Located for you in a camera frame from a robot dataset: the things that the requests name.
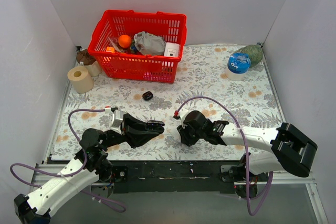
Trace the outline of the glossy black earbud charging case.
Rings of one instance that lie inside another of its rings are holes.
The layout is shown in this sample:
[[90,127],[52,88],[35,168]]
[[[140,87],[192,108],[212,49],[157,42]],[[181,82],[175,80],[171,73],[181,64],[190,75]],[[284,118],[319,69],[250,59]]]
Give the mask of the glossy black earbud charging case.
[[142,94],[142,98],[145,101],[151,100],[153,98],[153,93],[151,91],[147,91]]

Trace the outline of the plastic-wrapped black earbud case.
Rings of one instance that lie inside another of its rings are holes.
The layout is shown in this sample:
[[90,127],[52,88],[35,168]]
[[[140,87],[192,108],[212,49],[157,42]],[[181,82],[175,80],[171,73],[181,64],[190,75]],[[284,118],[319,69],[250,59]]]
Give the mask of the plastic-wrapped black earbud case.
[[162,121],[157,121],[157,120],[149,120],[146,122],[146,126],[149,129],[156,129],[158,127],[164,127],[165,123]]

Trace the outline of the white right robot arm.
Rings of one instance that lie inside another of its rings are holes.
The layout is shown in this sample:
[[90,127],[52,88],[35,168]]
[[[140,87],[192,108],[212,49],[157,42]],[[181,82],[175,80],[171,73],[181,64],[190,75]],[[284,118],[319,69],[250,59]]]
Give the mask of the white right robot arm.
[[237,127],[227,121],[207,119],[200,111],[181,110],[174,117],[181,121],[177,130],[181,143],[192,146],[200,139],[213,145],[247,145],[262,150],[250,154],[237,168],[242,180],[251,180],[255,175],[287,171],[306,178],[309,176],[317,144],[290,123],[277,128]]

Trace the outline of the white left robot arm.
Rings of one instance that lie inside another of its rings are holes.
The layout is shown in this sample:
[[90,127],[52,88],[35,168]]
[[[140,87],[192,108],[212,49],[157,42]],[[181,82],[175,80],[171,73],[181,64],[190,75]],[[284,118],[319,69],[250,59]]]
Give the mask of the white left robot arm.
[[111,115],[109,130],[86,129],[79,141],[81,150],[61,171],[35,191],[15,197],[21,223],[49,223],[61,206],[87,186],[97,181],[113,184],[117,171],[108,160],[109,147],[127,143],[137,148],[164,132],[162,121],[143,122],[117,109]]

